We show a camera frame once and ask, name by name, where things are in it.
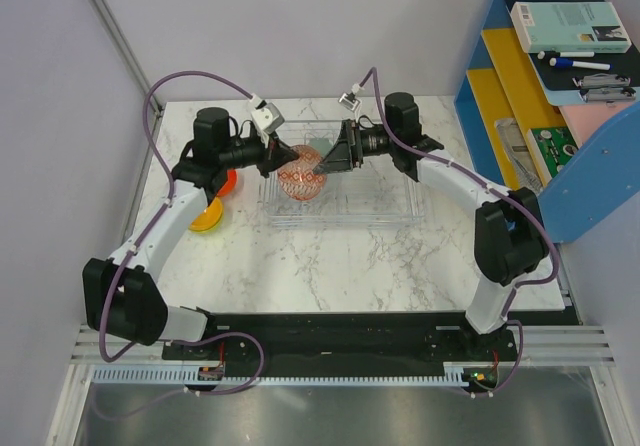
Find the red patterned glass bowl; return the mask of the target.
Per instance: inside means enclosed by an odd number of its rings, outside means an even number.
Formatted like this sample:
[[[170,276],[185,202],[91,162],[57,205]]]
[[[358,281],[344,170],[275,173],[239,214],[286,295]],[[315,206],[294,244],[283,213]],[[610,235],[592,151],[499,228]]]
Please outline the red patterned glass bowl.
[[[278,183],[288,197],[297,201],[309,201],[326,185],[326,175],[313,172],[323,157],[308,145],[295,145],[292,149],[298,154],[298,158],[278,169]]]

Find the clear bag with spiral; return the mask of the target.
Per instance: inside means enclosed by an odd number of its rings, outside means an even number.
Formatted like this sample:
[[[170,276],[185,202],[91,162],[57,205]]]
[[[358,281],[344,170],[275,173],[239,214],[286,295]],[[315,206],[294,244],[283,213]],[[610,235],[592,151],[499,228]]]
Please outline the clear bag with spiral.
[[[514,118],[501,118],[495,121],[494,127],[520,186],[539,194],[543,185],[517,121]]]

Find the lower grey binder clip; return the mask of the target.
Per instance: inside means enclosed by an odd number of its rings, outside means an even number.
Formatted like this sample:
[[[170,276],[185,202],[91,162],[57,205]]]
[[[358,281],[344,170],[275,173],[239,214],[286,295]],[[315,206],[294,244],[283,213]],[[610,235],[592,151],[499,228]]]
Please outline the lower grey binder clip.
[[[585,103],[634,102],[636,90],[630,86],[580,89],[579,96]]]

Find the clear plastic dish rack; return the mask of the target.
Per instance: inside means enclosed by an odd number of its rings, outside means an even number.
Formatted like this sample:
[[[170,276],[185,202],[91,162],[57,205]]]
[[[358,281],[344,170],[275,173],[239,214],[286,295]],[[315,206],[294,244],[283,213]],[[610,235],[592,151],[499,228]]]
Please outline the clear plastic dish rack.
[[[309,200],[289,197],[275,173],[263,181],[261,193],[266,218],[280,228],[401,227],[420,222],[426,212],[423,189],[398,172],[388,156],[370,157],[352,172],[328,175]]]

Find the white marker black cap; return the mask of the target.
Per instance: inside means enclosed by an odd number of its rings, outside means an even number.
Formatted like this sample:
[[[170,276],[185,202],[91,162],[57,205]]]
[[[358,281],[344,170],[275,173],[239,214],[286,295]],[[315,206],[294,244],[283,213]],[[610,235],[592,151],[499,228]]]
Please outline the white marker black cap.
[[[593,58],[595,56],[595,53],[593,51],[565,51],[565,52],[558,52],[558,51],[540,51],[537,54],[537,58],[539,60],[543,60],[543,59],[553,59],[553,58],[571,58],[571,59],[575,59],[575,58]]]

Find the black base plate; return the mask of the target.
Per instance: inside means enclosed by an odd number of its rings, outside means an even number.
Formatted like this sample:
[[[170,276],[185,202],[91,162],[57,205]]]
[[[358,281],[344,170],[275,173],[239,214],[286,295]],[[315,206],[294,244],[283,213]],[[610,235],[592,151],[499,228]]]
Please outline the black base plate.
[[[461,312],[218,314],[204,346],[164,347],[165,360],[222,360],[226,369],[262,373],[439,373],[447,362],[506,363],[513,333],[479,335]]]

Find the green plastic bowl underneath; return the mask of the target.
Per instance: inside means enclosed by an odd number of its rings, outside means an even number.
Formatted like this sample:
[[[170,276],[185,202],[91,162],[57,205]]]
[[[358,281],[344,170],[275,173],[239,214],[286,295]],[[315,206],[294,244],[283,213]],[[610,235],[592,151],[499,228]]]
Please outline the green plastic bowl underneath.
[[[211,223],[209,226],[209,228],[207,229],[203,229],[201,231],[198,232],[198,234],[211,234],[217,230],[219,230],[222,225],[224,224],[224,216],[220,216],[219,218],[217,218],[217,222],[215,224]]]

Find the green ceramic bowl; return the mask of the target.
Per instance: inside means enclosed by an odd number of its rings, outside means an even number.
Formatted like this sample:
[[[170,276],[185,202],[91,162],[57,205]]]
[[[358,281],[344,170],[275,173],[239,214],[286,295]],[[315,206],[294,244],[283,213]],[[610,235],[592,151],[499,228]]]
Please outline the green ceramic bowl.
[[[333,143],[327,138],[311,138],[308,146],[318,152],[321,158],[324,158],[333,147]]]

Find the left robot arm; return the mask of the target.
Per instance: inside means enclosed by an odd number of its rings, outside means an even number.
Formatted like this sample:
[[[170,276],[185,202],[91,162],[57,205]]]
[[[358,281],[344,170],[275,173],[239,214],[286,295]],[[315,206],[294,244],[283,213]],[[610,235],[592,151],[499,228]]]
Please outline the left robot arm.
[[[254,166],[262,176],[298,159],[276,130],[284,118],[272,103],[251,110],[249,134],[219,107],[199,110],[193,137],[169,173],[169,191],[140,227],[108,258],[90,259],[82,271],[87,323],[104,342],[112,335],[140,345],[184,341],[198,359],[219,348],[204,310],[170,306],[157,282],[189,226],[205,212],[231,170]]]

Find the black clipboard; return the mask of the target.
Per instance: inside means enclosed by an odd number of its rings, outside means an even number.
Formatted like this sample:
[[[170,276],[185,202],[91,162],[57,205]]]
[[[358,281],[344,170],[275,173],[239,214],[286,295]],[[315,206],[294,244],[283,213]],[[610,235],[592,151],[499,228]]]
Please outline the black clipboard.
[[[639,51],[605,0],[504,0],[549,91],[637,88]]]

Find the yellow plastic bowl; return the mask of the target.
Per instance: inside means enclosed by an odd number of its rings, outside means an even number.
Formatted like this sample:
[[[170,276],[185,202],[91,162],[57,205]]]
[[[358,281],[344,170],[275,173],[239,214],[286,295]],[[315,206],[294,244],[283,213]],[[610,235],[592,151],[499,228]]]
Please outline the yellow plastic bowl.
[[[215,198],[210,205],[189,225],[189,230],[204,233],[215,228],[224,215],[224,205]]]

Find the aluminium frame rail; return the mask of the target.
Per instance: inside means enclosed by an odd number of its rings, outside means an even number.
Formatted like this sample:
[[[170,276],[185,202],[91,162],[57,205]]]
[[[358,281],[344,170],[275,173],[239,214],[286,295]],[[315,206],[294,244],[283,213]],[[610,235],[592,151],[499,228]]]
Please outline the aluminium frame rail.
[[[615,360],[605,332],[598,326],[524,326],[520,366],[613,367]],[[166,343],[134,346],[117,363],[161,364]],[[98,333],[81,326],[71,353],[71,364],[104,364],[99,354]]]

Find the green circuit board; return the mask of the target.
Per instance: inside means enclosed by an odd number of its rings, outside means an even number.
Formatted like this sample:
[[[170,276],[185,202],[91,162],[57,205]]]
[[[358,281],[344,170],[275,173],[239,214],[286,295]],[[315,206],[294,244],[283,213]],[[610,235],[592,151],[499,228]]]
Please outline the green circuit board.
[[[525,140],[544,186],[557,176],[578,151],[567,126],[531,128]]]

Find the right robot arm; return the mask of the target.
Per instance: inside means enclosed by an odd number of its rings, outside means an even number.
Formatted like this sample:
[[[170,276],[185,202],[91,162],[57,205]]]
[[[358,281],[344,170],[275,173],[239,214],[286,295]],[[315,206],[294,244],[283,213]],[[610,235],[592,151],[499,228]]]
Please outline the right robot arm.
[[[553,271],[550,247],[534,192],[511,190],[462,167],[435,139],[424,134],[419,107],[406,92],[388,95],[382,123],[361,127],[345,120],[332,149],[315,167],[317,175],[351,171],[365,158],[388,155],[415,182],[446,194],[474,220],[474,259],[479,284],[465,312],[469,328],[458,334],[467,358],[483,358],[494,347],[492,332],[507,320],[517,291],[540,284]]]

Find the red plastic bowl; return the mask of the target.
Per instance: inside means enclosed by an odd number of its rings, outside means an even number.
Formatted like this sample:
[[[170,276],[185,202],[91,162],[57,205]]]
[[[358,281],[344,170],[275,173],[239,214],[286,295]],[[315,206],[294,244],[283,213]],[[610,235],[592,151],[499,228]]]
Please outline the red plastic bowl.
[[[234,169],[228,170],[226,182],[218,190],[217,196],[225,197],[231,194],[237,185],[237,179],[238,179],[237,172]]]

